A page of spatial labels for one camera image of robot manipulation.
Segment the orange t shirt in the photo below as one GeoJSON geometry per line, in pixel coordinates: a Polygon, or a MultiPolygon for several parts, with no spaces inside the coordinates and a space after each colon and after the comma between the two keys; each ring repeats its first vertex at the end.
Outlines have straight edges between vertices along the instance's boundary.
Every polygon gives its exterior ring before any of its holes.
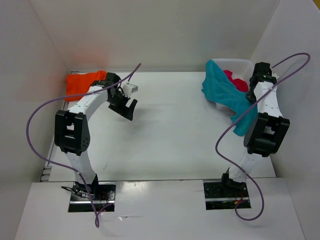
{"type": "Polygon", "coordinates": [[[85,74],[69,74],[66,77],[66,95],[85,94],[94,81],[104,80],[106,75],[107,72],[104,70],[85,74]]]}

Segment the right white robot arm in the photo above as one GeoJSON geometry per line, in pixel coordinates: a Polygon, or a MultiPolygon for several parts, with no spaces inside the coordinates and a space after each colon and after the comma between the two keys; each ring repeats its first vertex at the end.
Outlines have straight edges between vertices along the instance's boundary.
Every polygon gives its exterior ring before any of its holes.
{"type": "Polygon", "coordinates": [[[253,104],[264,94],[267,96],[257,104],[257,116],[244,136],[246,152],[238,163],[242,169],[232,166],[222,174],[219,191],[225,197],[245,187],[247,174],[256,164],[279,150],[289,129],[290,120],[283,117],[278,105],[277,78],[269,63],[255,64],[246,98],[253,104]]]}

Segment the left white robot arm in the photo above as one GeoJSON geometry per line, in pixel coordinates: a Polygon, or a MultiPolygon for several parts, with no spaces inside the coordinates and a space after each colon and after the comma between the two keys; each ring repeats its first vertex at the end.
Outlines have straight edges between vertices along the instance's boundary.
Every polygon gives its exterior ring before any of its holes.
{"type": "Polygon", "coordinates": [[[138,86],[127,82],[120,86],[120,77],[108,72],[105,79],[90,83],[86,95],[67,110],[59,110],[55,114],[54,143],[65,153],[75,172],[75,186],[71,192],[85,196],[88,200],[96,199],[102,192],[98,175],[92,169],[88,147],[91,137],[88,121],[95,111],[104,103],[109,109],[133,120],[137,100],[127,106],[131,95],[138,91],[138,86]]]}

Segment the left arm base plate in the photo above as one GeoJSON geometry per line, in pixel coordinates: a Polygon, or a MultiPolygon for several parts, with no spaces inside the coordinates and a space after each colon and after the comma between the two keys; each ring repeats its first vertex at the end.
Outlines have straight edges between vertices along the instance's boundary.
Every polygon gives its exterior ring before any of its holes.
{"type": "MultiPolygon", "coordinates": [[[[70,200],[68,206],[69,213],[89,213],[94,212],[89,195],[86,191],[76,190],[74,184],[72,188],[64,187],[70,192],[70,200]]],[[[116,184],[103,183],[99,185],[99,192],[97,195],[91,195],[94,208],[99,213],[114,212],[115,198],[116,198],[116,184]]]]}

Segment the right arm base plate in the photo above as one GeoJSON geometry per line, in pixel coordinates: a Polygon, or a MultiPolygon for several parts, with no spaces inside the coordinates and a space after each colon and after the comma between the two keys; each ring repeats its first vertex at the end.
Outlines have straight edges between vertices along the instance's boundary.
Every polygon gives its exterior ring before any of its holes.
{"type": "Polygon", "coordinates": [[[250,209],[251,203],[247,185],[242,189],[222,188],[220,181],[203,182],[204,199],[206,210],[234,210],[250,209]]]}

